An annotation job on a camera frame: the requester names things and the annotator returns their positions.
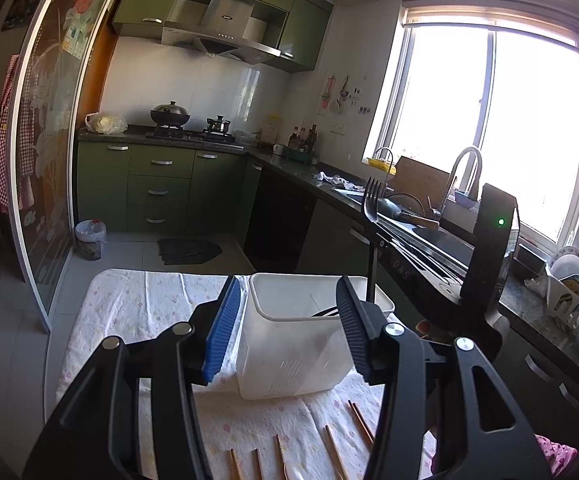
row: black floor mat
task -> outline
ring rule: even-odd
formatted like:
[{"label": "black floor mat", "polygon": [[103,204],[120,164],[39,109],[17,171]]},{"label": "black floor mat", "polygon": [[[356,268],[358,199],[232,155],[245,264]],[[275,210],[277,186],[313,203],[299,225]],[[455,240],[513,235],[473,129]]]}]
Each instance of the black floor mat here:
[{"label": "black floor mat", "polygon": [[158,254],[165,265],[204,264],[222,252],[219,245],[207,240],[189,238],[158,240]]}]

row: kitchen countertop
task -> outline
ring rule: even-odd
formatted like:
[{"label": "kitchen countertop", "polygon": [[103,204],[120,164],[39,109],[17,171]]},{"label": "kitchen countertop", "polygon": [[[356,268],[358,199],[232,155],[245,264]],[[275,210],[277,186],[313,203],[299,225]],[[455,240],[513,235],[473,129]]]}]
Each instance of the kitchen countertop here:
[{"label": "kitchen countertop", "polygon": [[[153,128],[148,126],[131,125],[125,133],[112,136],[103,136],[81,130],[78,140],[128,142],[234,153],[229,146],[211,142],[145,137],[144,133],[151,130]],[[324,171],[329,175],[339,174],[350,182],[362,185],[361,179],[326,164],[318,164],[317,166],[302,164],[256,148],[247,148],[239,153],[252,156],[269,170],[289,178],[298,186],[314,193],[319,199],[327,202],[352,220],[359,223],[364,222],[364,216],[358,204],[336,192],[330,184],[314,179],[313,175],[318,171]],[[509,320],[510,327],[579,385],[579,351],[573,346],[573,337],[557,327],[554,319],[546,313],[544,298],[530,291],[521,280],[510,273],[499,305],[499,311]]]}]

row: yellow container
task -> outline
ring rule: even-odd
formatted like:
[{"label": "yellow container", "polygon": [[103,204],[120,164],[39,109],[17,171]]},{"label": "yellow container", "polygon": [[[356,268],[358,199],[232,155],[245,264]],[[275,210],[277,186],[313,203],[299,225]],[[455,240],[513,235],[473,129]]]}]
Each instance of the yellow container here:
[{"label": "yellow container", "polygon": [[389,172],[389,174],[392,175],[396,174],[396,165],[391,164],[388,160],[384,160],[384,158],[368,158],[367,163],[372,168],[378,168],[379,170],[384,171],[385,173]]}]

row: kitchen faucet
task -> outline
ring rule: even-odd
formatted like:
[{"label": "kitchen faucet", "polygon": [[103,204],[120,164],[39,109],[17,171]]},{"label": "kitchen faucet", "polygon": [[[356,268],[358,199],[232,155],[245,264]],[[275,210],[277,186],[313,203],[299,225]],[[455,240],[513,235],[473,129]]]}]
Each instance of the kitchen faucet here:
[{"label": "kitchen faucet", "polygon": [[467,190],[466,194],[468,199],[473,200],[474,203],[478,200],[478,188],[480,186],[479,181],[481,178],[481,170],[483,168],[483,156],[481,155],[481,150],[476,148],[476,146],[467,146],[462,152],[460,152],[457,156],[456,161],[454,162],[454,167],[451,169],[451,173],[449,178],[447,179],[447,184],[445,184],[445,191],[443,193],[442,202],[439,204],[439,209],[431,208],[431,204],[429,207],[431,208],[434,220],[440,220],[443,212],[445,211],[445,205],[447,204],[447,197],[449,197],[449,193],[451,192],[452,186],[454,184],[454,179],[456,177],[456,170],[458,169],[458,164],[467,153],[474,153],[476,155],[476,176],[474,179],[467,183]]}]

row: cutting board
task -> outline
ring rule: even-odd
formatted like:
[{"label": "cutting board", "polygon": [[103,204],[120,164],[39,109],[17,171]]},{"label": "cutting board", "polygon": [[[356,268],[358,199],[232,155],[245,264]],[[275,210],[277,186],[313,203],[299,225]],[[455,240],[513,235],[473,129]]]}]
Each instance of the cutting board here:
[{"label": "cutting board", "polygon": [[427,164],[402,156],[396,163],[396,174],[387,180],[387,185],[396,193],[414,195],[425,206],[429,207],[427,197],[432,207],[438,208],[443,200],[443,192],[449,174]]}]

